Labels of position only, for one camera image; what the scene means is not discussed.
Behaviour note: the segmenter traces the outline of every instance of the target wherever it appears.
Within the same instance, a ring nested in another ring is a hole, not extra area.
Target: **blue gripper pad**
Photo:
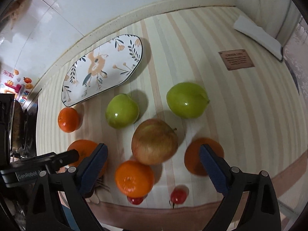
[[[105,144],[100,143],[99,145],[101,145],[100,150],[93,157],[93,159],[89,161],[87,169],[85,169],[84,173],[78,180],[80,182],[79,193],[81,195],[84,195],[92,190],[102,167],[107,161],[108,148]]]
[[[216,191],[218,193],[222,193],[225,197],[228,194],[229,189],[227,187],[227,178],[223,171],[220,169],[215,159],[206,149],[205,145],[200,147],[199,155],[201,163],[208,173]]]

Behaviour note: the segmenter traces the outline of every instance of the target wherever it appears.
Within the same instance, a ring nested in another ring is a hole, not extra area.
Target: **cherry tomato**
[[[127,200],[133,205],[139,205],[143,202],[144,198],[143,197],[131,198],[127,196]]]
[[[176,188],[173,190],[170,196],[170,201],[173,204],[183,204],[186,201],[187,193],[181,188]]]

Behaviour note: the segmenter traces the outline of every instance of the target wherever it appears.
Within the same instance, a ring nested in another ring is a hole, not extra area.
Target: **wall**
[[[97,27],[158,1],[161,0],[29,0],[13,29],[8,24],[0,33],[1,92],[13,90],[5,86],[4,82],[8,80],[14,83],[13,86],[22,84],[31,88],[63,53]],[[237,6],[277,37],[290,4],[290,0],[278,1],[238,0]],[[31,85],[23,82],[24,77],[32,80]]]

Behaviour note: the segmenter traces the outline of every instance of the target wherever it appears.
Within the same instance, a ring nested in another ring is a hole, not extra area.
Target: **metal screw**
[[[264,177],[267,177],[269,174],[268,174],[268,172],[266,172],[266,171],[261,171],[261,175],[263,175]]]
[[[240,171],[240,169],[238,167],[232,167],[231,171],[234,173],[238,173]]]
[[[39,175],[40,175],[41,177],[45,176],[46,174],[47,174],[47,173],[46,173],[45,170],[43,170],[43,171],[41,171],[41,172],[39,173]]]
[[[76,171],[76,167],[69,167],[68,172],[69,173],[74,173]]]

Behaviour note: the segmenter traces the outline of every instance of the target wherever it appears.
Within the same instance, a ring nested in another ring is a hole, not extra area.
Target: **floral plate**
[[[67,72],[61,92],[65,106],[71,107],[125,82],[142,58],[138,36],[120,35],[81,57]]]

